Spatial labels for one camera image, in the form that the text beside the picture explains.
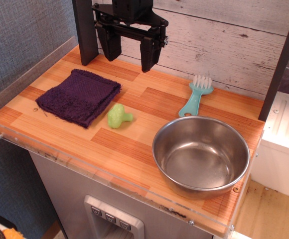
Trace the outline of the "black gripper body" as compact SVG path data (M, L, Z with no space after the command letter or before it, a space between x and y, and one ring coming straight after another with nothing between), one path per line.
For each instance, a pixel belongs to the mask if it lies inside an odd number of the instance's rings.
M165 47L168 21L154 13L152 8L151 0L114 0L112 4L95 3L92 6L97 23L111 26L134 40L152 37L159 42L159 47Z

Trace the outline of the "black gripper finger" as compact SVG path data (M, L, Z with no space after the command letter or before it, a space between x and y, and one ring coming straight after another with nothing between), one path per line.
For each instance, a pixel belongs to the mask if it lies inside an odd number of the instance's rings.
M140 44L142 71L148 72L158 63L161 47L159 42L151 37L144 37Z
M107 60L113 61L122 53L121 37L115 33L112 25L103 25L96 23L98 38Z

